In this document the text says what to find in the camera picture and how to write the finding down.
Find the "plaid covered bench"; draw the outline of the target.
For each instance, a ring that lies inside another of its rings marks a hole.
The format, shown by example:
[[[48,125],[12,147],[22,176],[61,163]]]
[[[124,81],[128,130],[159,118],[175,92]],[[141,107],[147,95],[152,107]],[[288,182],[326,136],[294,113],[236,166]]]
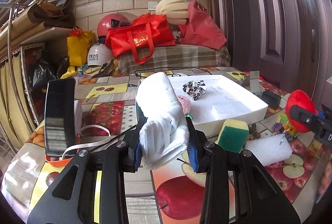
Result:
[[[139,65],[131,53],[120,55],[118,73],[134,74],[139,71],[164,71],[186,69],[189,67],[229,67],[231,56],[226,46],[219,50],[207,47],[177,44],[169,47],[157,47],[151,59]]]

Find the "pink plush pig toy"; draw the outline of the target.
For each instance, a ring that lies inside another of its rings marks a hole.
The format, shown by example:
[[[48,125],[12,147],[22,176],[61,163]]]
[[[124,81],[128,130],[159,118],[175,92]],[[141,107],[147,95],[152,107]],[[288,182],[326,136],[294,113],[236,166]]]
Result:
[[[189,99],[187,99],[184,96],[177,96],[183,110],[183,114],[189,114],[190,113],[190,108],[191,108],[191,102]]]

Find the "dark red fabric bag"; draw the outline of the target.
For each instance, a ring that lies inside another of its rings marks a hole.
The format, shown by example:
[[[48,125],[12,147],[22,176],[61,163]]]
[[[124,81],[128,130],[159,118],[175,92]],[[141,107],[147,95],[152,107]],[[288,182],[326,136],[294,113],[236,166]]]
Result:
[[[219,50],[226,45],[227,39],[221,29],[216,25],[207,9],[198,1],[188,3],[187,23],[179,25],[181,37],[180,44],[207,47]]]

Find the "red plush apple toy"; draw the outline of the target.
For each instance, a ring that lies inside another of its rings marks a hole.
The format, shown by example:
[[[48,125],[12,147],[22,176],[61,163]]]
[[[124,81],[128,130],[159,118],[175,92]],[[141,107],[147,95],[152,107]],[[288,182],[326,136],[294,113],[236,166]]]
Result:
[[[317,109],[310,97],[302,90],[294,90],[287,102],[285,113],[298,133],[310,131],[310,123],[313,116],[318,116]]]

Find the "yellow green sponge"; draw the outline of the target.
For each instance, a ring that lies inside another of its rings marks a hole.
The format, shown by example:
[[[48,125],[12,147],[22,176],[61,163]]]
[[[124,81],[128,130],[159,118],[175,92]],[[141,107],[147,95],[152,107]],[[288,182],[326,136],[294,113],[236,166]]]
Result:
[[[245,121],[227,119],[218,135],[216,144],[224,150],[240,153],[249,135],[249,127]]]

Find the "cream foam roll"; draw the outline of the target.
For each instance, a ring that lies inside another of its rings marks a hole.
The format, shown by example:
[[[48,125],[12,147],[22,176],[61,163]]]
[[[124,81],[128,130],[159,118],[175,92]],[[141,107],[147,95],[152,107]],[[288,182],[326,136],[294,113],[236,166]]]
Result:
[[[166,16],[167,22],[173,25],[187,23],[188,2],[186,0],[161,0],[155,9],[157,15]]]

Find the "white power bank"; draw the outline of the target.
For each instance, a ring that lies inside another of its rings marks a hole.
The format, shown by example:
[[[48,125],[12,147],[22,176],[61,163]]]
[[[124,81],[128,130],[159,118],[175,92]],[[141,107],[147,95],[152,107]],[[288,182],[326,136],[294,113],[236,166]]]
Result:
[[[183,73],[173,73],[173,74],[171,74],[171,77],[183,77],[183,76],[188,76],[188,75],[183,74]]]

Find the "dark wooden door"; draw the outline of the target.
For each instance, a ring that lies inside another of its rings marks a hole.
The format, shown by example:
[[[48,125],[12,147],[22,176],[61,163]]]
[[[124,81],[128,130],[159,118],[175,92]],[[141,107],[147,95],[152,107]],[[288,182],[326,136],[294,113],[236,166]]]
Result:
[[[210,0],[231,65],[331,106],[331,0]]]

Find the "pink helmet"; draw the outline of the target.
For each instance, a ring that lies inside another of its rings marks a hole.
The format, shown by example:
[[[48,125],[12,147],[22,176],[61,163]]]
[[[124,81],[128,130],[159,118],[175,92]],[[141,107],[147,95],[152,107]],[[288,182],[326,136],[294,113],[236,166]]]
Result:
[[[112,13],[104,16],[97,25],[97,36],[107,36],[108,30],[112,28],[126,27],[130,25],[129,20],[122,14]]]

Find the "black white patterned scrunchie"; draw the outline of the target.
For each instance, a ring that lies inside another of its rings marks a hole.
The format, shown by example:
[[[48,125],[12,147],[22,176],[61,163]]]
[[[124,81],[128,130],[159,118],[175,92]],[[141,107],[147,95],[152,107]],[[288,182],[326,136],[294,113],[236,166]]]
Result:
[[[189,81],[182,86],[183,91],[189,95],[192,100],[198,100],[203,94],[205,94],[206,84],[204,80]]]

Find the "white shallow cardboard box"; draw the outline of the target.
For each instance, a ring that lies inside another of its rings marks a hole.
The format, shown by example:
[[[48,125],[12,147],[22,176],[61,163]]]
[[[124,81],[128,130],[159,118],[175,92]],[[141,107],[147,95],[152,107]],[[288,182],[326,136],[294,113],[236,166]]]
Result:
[[[247,106],[251,113],[228,119],[245,121],[248,125],[264,119],[268,104],[260,98],[249,92],[241,85],[226,78],[223,75],[196,75],[183,77],[168,77],[175,93],[178,96],[184,96],[191,102],[190,115],[195,129],[205,133],[210,138],[220,133],[223,123],[226,119],[216,119],[211,114],[212,105],[217,102],[238,101]],[[189,81],[204,80],[205,94],[198,100],[192,100],[187,95],[182,86]]]

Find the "white towel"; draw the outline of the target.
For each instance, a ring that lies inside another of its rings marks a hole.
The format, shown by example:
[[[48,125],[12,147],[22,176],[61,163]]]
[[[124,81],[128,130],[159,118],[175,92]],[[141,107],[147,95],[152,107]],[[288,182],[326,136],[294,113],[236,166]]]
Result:
[[[187,149],[190,133],[186,117],[171,82],[162,72],[141,80],[136,103],[147,118],[140,130],[143,166],[156,170]]]

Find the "white foam block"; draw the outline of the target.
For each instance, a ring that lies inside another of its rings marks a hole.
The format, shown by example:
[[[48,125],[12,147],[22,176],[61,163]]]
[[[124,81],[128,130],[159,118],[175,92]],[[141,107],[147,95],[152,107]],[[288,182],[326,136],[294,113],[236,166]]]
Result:
[[[293,153],[286,139],[281,143],[283,135],[268,136],[263,139],[249,140],[244,149],[251,151],[263,166],[287,160]]]
[[[228,119],[251,113],[251,110],[238,101],[217,102],[212,105],[211,114],[216,119]]]

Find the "black charger block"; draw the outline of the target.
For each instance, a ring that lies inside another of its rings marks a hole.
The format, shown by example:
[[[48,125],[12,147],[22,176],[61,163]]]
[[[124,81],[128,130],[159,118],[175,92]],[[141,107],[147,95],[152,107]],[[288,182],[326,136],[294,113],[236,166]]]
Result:
[[[281,96],[271,90],[265,90],[262,93],[261,100],[268,104],[269,108],[277,109],[281,101]]]

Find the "white foam block in box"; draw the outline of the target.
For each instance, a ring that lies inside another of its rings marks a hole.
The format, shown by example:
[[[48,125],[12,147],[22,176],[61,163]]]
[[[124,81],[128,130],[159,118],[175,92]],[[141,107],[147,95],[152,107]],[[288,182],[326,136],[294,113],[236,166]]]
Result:
[[[212,105],[211,114],[216,119],[228,119],[251,113],[251,110],[238,101],[217,102]]]

